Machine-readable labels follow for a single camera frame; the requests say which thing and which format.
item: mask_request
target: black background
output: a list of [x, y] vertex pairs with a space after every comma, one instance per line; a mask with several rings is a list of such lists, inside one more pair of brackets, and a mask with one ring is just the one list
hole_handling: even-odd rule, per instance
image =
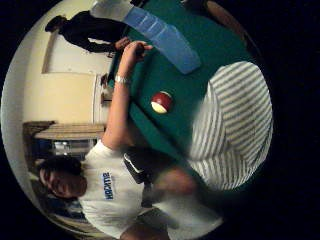
[[[1, 80], [18, 44], [58, 0], [1, 1]], [[316, 239], [319, 232], [317, 1], [217, 1], [236, 16], [269, 67], [275, 128], [269, 159], [237, 216], [207, 238]], [[0, 239], [73, 239], [23, 194], [1, 152]]]

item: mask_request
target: person in black clothes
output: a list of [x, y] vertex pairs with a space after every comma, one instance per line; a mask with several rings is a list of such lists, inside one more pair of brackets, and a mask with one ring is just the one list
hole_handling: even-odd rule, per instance
[[[45, 31], [59, 30], [58, 33], [65, 40], [89, 52], [116, 52], [123, 50], [131, 42], [128, 37], [121, 38], [125, 27], [126, 25], [121, 22], [94, 18], [89, 11], [83, 11], [70, 20], [63, 16], [54, 17], [45, 27]], [[98, 44], [89, 41], [89, 38], [109, 43]]]

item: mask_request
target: white t-shirt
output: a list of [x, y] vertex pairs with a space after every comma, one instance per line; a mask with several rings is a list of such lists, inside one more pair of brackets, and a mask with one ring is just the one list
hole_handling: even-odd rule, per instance
[[[141, 207], [143, 184], [137, 184], [123, 162], [123, 153], [113, 151], [99, 140], [83, 165], [88, 188], [79, 198], [86, 219], [97, 229], [115, 238], [130, 227], [147, 209]], [[168, 228], [172, 240], [201, 237], [222, 223], [222, 219], [193, 196], [168, 195], [154, 204], [179, 226]]]
[[86, 219], [107, 235], [120, 238], [144, 210], [143, 184], [134, 181], [123, 154], [107, 148], [101, 140], [86, 155], [83, 168], [88, 187], [79, 202]]

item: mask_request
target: black hair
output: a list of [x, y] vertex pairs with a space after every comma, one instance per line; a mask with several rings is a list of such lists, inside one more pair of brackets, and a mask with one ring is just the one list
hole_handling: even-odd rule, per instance
[[80, 161], [74, 157], [65, 155], [49, 157], [40, 163], [37, 168], [39, 172], [41, 169], [44, 169], [46, 171], [64, 171], [73, 175], [80, 175], [81, 173]]
[[63, 16], [56, 16], [52, 18], [46, 28], [44, 29], [46, 32], [53, 32], [55, 30], [55, 27], [59, 26], [63, 21], [65, 21], [65, 17]]

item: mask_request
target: red billiard ball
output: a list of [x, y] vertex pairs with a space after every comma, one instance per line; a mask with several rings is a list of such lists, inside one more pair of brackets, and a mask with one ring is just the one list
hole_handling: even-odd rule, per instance
[[157, 113], [167, 113], [172, 106], [172, 97], [167, 92], [157, 92], [151, 99], [151, 106]]

